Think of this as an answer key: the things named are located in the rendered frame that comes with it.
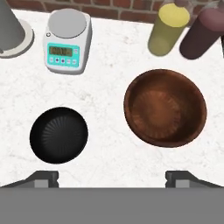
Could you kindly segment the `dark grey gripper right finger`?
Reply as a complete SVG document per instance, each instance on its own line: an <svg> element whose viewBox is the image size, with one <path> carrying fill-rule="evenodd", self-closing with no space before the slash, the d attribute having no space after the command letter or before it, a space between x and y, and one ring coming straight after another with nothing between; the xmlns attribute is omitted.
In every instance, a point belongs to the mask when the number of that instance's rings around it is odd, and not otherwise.
<svg viewBox="0 0 224 224"><path fill-rule="evenodd" d="M166 188L221 188L220 185L196 178L189 171L166 171L165 179Z"/></svg>

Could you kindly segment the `yellow bottle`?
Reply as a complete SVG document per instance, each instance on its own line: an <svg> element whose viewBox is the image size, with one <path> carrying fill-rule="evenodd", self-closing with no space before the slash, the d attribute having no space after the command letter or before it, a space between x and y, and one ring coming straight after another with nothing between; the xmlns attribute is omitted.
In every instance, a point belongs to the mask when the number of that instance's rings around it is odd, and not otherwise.
<svg viewBox="0 0 224 224"><path fill-rule="evenodd" d="M168 54L190 22L192 11L190 0L164 0L149 37L149 51L156 56Z"/></svg>

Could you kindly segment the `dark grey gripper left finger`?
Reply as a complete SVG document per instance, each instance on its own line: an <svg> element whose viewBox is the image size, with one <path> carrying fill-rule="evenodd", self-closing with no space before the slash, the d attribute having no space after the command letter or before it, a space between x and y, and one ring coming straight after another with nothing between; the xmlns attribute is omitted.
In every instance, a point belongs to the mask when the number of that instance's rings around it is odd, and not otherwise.
<svg viewBox="0 0 224 224"><path fill-rule="evenodd" d="M57 171L35 171L28 178L3 185L3 188L58 188L58 179Z"/></svg>

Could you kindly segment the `small black bowl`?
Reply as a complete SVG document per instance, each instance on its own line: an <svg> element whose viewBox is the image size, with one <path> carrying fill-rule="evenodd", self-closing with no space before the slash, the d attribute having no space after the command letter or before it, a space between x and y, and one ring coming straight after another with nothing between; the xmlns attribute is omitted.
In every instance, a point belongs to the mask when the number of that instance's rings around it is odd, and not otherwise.
<svg viewBox="0 0 224 224"><path fill-rule="evenodd" d="M71 108L48 109L31 127L31 149L48 164L64 164L73 160L84 150L87 141L87 123Z"/></svg>

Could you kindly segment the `grey cone-shaped appliance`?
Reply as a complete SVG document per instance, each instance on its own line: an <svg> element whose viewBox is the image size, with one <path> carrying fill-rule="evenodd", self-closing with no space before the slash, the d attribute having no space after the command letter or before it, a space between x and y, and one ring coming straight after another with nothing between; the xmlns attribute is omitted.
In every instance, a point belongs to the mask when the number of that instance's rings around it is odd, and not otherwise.
<svg viewBox="0 0 224 224"><path fill-rule="evenodd" d="M15 58L25 53L33 41L32 27L17 19L6 0L0 0L0 58Z"/></svg>

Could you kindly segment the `white kitchen scale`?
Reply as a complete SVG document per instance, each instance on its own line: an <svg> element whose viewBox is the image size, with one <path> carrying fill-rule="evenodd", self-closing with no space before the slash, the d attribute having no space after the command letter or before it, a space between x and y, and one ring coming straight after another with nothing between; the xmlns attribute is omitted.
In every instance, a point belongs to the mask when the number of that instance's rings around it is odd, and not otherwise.
<svg viewBox="0 0 224 224"><path fill-rule="evenodd" d="M54 10L43 37L45 66L56 74L82 74L92 39L91 17L75 9Z"/></svg>

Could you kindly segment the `dark maroon bottle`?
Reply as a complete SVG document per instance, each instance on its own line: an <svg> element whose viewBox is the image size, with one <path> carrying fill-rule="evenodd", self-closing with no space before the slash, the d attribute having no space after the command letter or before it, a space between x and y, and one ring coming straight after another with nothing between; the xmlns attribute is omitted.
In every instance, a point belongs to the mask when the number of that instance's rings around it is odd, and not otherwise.
<svg viewBox="0 0 224 224"><path fill-rule="evenodd" d="M188 60L201 57L224 35L224 0L205 6L183 38L179 51Z"/></svg>

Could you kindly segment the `large brown wooden bowl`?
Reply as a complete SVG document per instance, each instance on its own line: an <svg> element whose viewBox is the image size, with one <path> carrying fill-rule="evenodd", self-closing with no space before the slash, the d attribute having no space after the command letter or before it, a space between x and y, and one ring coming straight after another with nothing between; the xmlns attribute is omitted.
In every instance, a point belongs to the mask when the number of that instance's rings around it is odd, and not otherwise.
<svg viewBox="0 0 224 224"><path fill-rule="evenodd" d="M207 120L207 105L199 88L168 69L138 75L125 92L123 111L137 137L165 148L189 144Z"/></svg>

